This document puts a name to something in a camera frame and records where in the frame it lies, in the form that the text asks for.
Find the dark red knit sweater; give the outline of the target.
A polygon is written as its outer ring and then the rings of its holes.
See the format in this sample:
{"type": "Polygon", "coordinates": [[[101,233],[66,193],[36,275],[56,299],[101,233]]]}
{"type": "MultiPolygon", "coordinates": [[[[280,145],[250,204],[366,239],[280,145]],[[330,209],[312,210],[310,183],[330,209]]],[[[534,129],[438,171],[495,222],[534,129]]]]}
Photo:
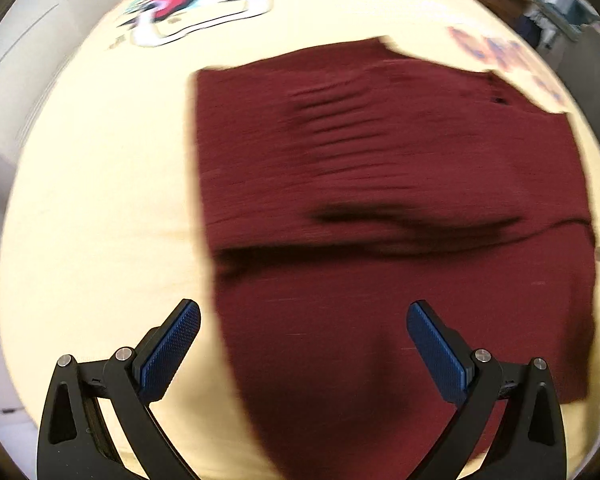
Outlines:
{"type": "Polygon", "coordinates": [[[377,39],[196,77],[214,302],[287,479],[402,479],[452,414],[405,329],[423,299],[588,396],[594,232],[563,114],[377,39]]]}

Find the yellow dinosaur bedspread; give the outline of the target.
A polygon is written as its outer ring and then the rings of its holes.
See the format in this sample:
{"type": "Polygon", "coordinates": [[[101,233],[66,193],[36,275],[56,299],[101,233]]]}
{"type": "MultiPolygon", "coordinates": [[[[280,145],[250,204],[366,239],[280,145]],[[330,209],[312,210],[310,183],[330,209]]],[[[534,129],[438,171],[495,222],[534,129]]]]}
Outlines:
{"type": "Polygon", "coordinates": [[[600,435],[600,147],[557,76],[478,0],[121,0],[60,72],[32,126],[0,255],[0,331],[27,411],[40,418],[64,354],[134,344],[184,298],[198,338],[152,410],[205,479],[287,479],[242,403],[214,302],[196,138],[196,77],[377,39],[406,58],[490,73],[567,117],[594,232],[588,396],[562,404],[567,470],[600,435]]]}

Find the grey desk chair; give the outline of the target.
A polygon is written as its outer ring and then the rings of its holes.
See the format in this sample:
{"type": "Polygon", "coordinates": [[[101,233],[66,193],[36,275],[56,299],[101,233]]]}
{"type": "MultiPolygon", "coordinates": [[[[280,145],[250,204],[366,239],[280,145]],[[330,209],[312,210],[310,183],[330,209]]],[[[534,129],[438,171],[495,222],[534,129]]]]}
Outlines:
{"type": "Polygon", "coordinates": [[[562,80],[600,144],[600,32],[593,25],[581,28],[557,66],[562,80]]]}

